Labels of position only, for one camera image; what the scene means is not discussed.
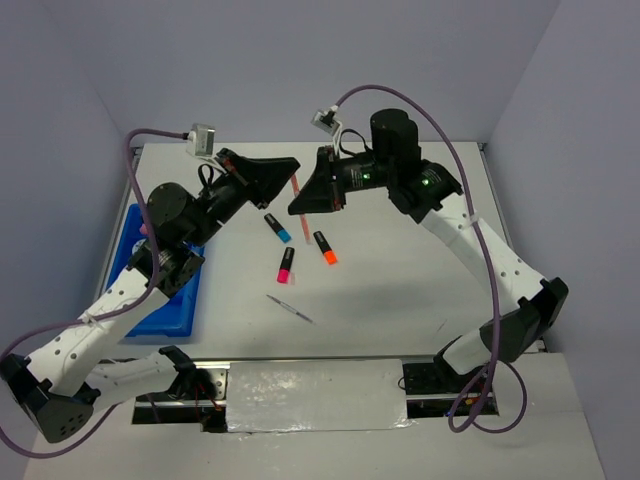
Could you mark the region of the orange clear pen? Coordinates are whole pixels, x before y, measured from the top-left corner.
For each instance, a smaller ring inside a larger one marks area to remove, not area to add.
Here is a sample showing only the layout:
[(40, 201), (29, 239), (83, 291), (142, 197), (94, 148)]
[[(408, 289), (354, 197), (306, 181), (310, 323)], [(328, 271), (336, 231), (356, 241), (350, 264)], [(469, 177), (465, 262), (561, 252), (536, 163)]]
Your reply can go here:
[[(296, 175), (291, 177), (291, 185), (293, 189), (294, 198), (297, 198), (300, 193), (299, 183)], [(309, 224), (304, 214), (299, 215), (302, 233), (307, 245), (312, 244), (312, 235), (309, 229)]]

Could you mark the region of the blue-capped black highlighter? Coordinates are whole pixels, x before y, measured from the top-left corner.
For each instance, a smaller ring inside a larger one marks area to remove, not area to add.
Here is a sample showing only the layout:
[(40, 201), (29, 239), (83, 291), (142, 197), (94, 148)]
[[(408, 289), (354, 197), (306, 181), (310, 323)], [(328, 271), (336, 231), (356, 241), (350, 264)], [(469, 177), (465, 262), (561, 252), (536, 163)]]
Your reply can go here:
[(291, 241), (291, 235), (289, 234), (289, 232), (271, 213), (265, 214), (264, 220), (283, 243), (288, 243)]

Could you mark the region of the blue white round jar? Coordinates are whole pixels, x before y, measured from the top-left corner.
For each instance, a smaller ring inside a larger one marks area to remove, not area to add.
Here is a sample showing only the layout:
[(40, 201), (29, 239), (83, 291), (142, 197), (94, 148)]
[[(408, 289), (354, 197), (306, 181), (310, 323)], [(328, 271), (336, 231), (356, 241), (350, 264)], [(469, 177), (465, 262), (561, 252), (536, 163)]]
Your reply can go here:
[(144, 239), (140, 239), (137, 242), (135, 242), (134, 245), (132, 246), (131, 254), (134, 255), (144, 243), (145, 243)]

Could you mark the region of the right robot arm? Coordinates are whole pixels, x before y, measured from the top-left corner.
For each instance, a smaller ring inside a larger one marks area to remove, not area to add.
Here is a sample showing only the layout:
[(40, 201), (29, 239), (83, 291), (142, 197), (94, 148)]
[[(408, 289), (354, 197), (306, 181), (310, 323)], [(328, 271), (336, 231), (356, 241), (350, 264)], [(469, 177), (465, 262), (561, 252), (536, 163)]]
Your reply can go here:
[(497, 358), (516, 361), (555, 323), (569, 294), (559, 277), (545, 278), (480, 217), (465, 188), (444, 166), (422, 156), (417, 124), (401, 109), (369, 121), (371, 144), (360, 153), (317, 151), (310, 178), (289, 204), (292, 215), (333, 213), (351, 192), (386, 188), (394, 206), (438, 238), (499, 307), (499, 318), (462, 335), (436, 356), (436, 383), (457, 391), (470, 373)]

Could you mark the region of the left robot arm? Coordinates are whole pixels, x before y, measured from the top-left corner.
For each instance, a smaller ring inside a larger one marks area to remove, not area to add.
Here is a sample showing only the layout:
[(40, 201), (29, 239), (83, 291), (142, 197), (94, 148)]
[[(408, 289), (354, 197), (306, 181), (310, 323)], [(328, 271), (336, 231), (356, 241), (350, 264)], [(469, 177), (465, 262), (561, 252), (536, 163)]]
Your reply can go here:
[(208, 382), (176, 346), (137, 360), (106, 356), (198, 274), (204, 258), (197, 248), (246, 203), (267, 208), (299, 167), (293, 157), (251, 159), (222, 149), (197, 195), (176, 182), (152, 190), (140, 207), (147, 237), (105, 292), (44, 346), (1, 361), (2, 380), (48, 442), (68, 440), (94, 413), (131, 398), (166, 392), (182, 399)]

